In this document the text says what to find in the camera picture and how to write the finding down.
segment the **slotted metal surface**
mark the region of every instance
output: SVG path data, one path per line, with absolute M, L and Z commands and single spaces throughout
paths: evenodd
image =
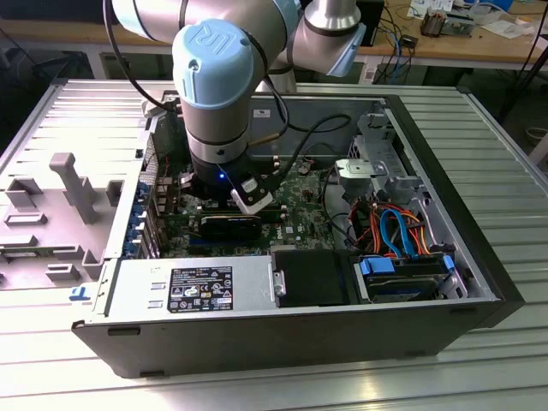
M 145 83 L 145 88 L 173 85 Z M 80 409 L 113 409 L 123 404 L 156 410 L 545 409 L 548 185 L 544 177 L 473 98 L 454 88 L 302 85 L 300 91 L 400 95 L 526 306 L 495 329 L 468 333 L 435 358 L 127 380 L 118 378 L 69 331 L 71 321 L 90 305 L 70 304 L 67 289 L 2 292 L 0 396 L 8 398 L 0 401 L 0 408 L 66 409 L 78 404 Z M 125 82 L 70 82 L 54 110 L 127 112 L 135 111 L 139 101 Z M 74 126 L 66 125 L 60 129 Z M 116 128 L 110 139 L 98 144 L 123 149 L 130 129 Z

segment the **floor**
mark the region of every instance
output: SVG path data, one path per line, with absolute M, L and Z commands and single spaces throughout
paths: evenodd
M 28 51 L 35 62 L 41 63 L 52 59 L 65 57 L 60 52 L 52 51 Z M 0 70 L 0 151 L 7 146 L 16 134 L 21 124 L 38 102 L 40 96 L 47 88 L 49 81 L 46 77 L 55 77 L 60 72 L 61 76 L 69 78 L 92 78 L 91 71 L 81 59 L 64 65 L 54 64 L 43 71 L 32 70 L 33 63 L 20 51 L 8 52 L 11 67 Z M 139 56 L 128 55 L 127 61 L 135 75 L 139 79 L 171 78 L 172 60 L 169 56 Z M 107 57 L 107 66 L 113 78 L 122 78 L 122 72 L 113 58 Z M 342 79 L 334 79 L 307 71 L 296 71 L 297 81 L 304 82 L 345 82 L 357 83 L 360 78 L 361 65 L 355 64 L 350 74 Z M 429 86 L 466 86 L 481 101 L 481 103 L 494 115 L 497 114 L 505 93 L 512 87 L 515 81 L 515 73 L 502 70 L 468 70 L 462 74 L 458 68 L 430 68 L 426 72 L 425 67 L 412 67 L 407 76 L 396 80 L 396 84 Z M 515 139 L 520 147 L 529 153 L 534 147 L 526 135 L 527 128 L 548 128 L 548 98 L 545 88 L 548 81 L 535 79 L 533 84 L 522 96 L 519 103 L 509 114 L 504 122 L 504 128 Z M 542 164 L 541 168 L 548 170 L 548 164 Z

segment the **warning label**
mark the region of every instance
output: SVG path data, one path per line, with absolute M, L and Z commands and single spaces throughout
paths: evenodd
M 231 310 L 233 281 L 232 267 L 175 268 L 168 309 L 171 313 Z

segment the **wooden desk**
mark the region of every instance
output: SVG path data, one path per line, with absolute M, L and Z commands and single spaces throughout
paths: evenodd
M 404 33 L 419 39 L 413 64 L 450 67 L 471 67 L 483 69 L 520 69 L 531 48 L 530 37 L 520 36 L 505 39 L 487 30 L 476 27 L 472 38 L 443 36 L 432 39 L 420 35 L 420 20 L 406 16 L 409 0 L 388 0 L 387 6 L 395 23 Z M 544 11 L 546 3 L 537 0 L 534 4 L 514 2 L 510 13 L 538 13 Z M 29 49 L 54 49 L 83 51 L 88 55 L 96 78 L 106 78 L 101 58 L 102 53 L 111 52 L 104 27 L 99 24 L 70 23 L 52 21 L 0 21 L 0 27 L 16 39 L 21 46 Z M 171 47 L 165 43 L 155 43 L 128 32 L 122 27 L 114 27 L 116 39 L 122 52 L 143 54 L 170 54 Z M 0 48 L 10 47 L 7 39 L 0 38 Z M 390 57 L 393 48 L 383 33 L 379 33 L 373 47 L 361 47 L 358 62 L 364 63 L 362 79 L 376 69 L 383 59 Z M 535 51 L 532 63 L 540 54 Z
M 481 27 L 476 27 L 470 38 L 441 36 L 435 39 L 426 37 L 420 34 L 421 20 L 407 17 L 409 0 L 388 0 L 387 3 L 394 22 L 402 29 L 402 32 L 419 39 L 413 56 L 413 65 L 521 69 L 531 50 L 531 36 L 506 39 Z M 539 0 L 533 4 L 514 1 L 509 12 L 513 16 L 530 14 L 530 17 L 538 20 L 542 16 L 545 6 L 546 2 Z M 386 10 L 383 13 L 383 18 L 390 19 Z M 384 25 L 389 29 L 392 28 L 388 22 L 384 22 Z M 389 42 L 389 37 L 384 33 L 378 33 L 373 47 L 360 49 L 359 60 L 364 63 L 360 82 L 368 82 L 374 75 L 377 65 L 383 60 L 386 62 L 385 57 L 392 55 L 394 49 L 390 42 L 393 44 L 393 41 L 390 38 Z M 408 55 L 408 51 L 405 50 L 403 54 Z M 530 63 L 534 63 L 539 55 L 540 49 L 536 49 Z

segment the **white label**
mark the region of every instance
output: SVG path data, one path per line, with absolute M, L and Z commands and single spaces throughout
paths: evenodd
M 253 110 L 253 117 L 271 118 L 271 111 L 270 110 Z
M 213 304 L 228 304 L 229 302 L 232 302 L 231 298 L 214 298 L 211 300 Z

